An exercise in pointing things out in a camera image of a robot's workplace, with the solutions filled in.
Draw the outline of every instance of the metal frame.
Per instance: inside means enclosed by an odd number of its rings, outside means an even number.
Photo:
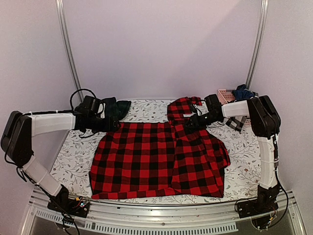
[[[69,42],[67,23],[66,23],[65,13],[64,13],[63,0],[56,0],[56,4],[57,4],[57,11],[58,11],[58,16],[59,16],[61,33],[62,33],[62,37],[63,37],[63,42],[64,42],[66,54],[67,54],[67,59],[68,59],[70,71],[72,74],[75,88],[76,88],[76,90],[78,90],[78,89],[81,89],[81,85],[80,85],[80,81],[78,79],[76,66],[75,66],[75,62],[74,62],[74,57],[73,57],[72,49],[71,49],[70,42]],[[78,98],[79,98],[80,102],[83,102],[84,97],[83,97],[82,92],[78,92]]]
[[[289,214],[292,218],[294,232],[296,235],[306,235],[292,191],[288,191],[288,198]],[[48,200],[49,198],[42,191],[34,189],[29,201],[29,210],[22,235],[29,235],[35,216],[61,223],[61,214],[46,208]],[[286,202],[285,194],[280,192],[277,196],[280,214],[285,209]],[[87,218],[77,217],[75,221],[79,229],[111,235],[223,234],[237,231],[236,222],[250,219],[240,219],[234,211],[234,204],[235,202],[148,205],[96,200],[90,202],[90,211]]]
[[[254,46],[254,51],[253,51],[253,56],[252,56],[249,72],[248,72],[248,77],[246,79],[246,87],[248,89],[251,86],[253,75],[255,72],[255,67],[256,67],[257,60],[258,60],[259,51],[261,48],[262,38],[264,34],[267,14],[268,14],[268,0],[262,0],[258,34],[257,34],[256,41],[255,41],[255,46]]]

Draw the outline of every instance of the blue cloth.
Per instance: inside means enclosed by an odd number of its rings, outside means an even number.
[[[232,94],[235,96],[236,101],[251,99],[252,97],[255,97],[255,93],[248,90],[245,84],[238,86],[237,89],[232,91]]]

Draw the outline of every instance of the white backdrop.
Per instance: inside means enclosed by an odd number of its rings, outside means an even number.
[[[67,0],[79,79],[100,98],[205,97],[245,83],[261,1]]]

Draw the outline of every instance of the red plaid shirt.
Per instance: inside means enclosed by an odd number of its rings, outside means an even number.
[[[100,141],[91,171],[93,199],[126,199],[177,194],[223,197],[227,150],[206,130],[186,132],[198,97],[167,108],[166,123],[121,123]]]

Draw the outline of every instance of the cable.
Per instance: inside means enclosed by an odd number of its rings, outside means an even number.
[[[225,123],[220,123],[219,121],[218,121],[217,123],[219,124],[219,126],[212,126],[212,127],[210,127],[210,126],[208,125],[207,128],[209,128],[209,129],[214,129],[214,128],[218,128],[218,127],[225,126]]]
[[[80,137],[80,138],[82,138],[82,139],[86,139],[86,138],[89,138],[89,137],[92,137],[92,136],[94,136],[95,134],[97,134],[98,132],[96,132],[96,133],[93,133],[93,134],[91,134],[91,135],[89,135],[89,136],[83,136],[85,133],[83,133],[83,134],[81,134],[81,135],[79,135],[78,137]]]
[[[195,107],[195,108],[199,111],[200,116],[201,116],[202,115],[202,111],[200,109],[198,109],[197,107]]]
[[[280,217],[279,220],[278,220],[275,224],[270,225],[268,228],[274,227],[276,224],[278,224],[278,223],[284,218],[284,216],[286,215],[286,213],[287,213],[287,211],[288,211],[288,205],[289,205],[288,194],[287,194],[286,190],[282,187],[282,184],[281,184],[280,181],[279,181],[278,174],[277,174],[277,168],[276,168],[276,170],[275,170],[275,176],[276,176],[276,180],[277,180],[277,182],[278,182],[279,187],[282,189],[282,191],[283,191],[284,194],[286,195],[287,204],[286,204],[286,208],[285,208],[285,211],[284,211],[282,217]]]
[[[72,101],[72,100],[73,100],[73,97],[74,97],[74,95],[75,95],[76,93],[81,92],[81,91],[90,92],[90,93],[93,95],[93,97],[97,99],[96,95],[92,92],[92,90],[89,90],[89,89],[86,89],[86,88],[78,89],[78,90],[76,90],[76,91],[70,96],[70,99],[69,99],[69,104],[70,104],[70,107],[71,107],[71,109],[72,109],[73,111],[74,111],[73,101]]]
[[[249,198],[240,198],[240,199],[238,199],[236,202],[235,202],[235,212],[237,212],[237,213],[239,213],[239,211],[237,210],[237,203],[238,202],[240,202],[240,201],[244,201],[244,200],[246,200],[246,201],[249,201],[249,202],[252,202],[252,200],[251,199],[249,199]]]

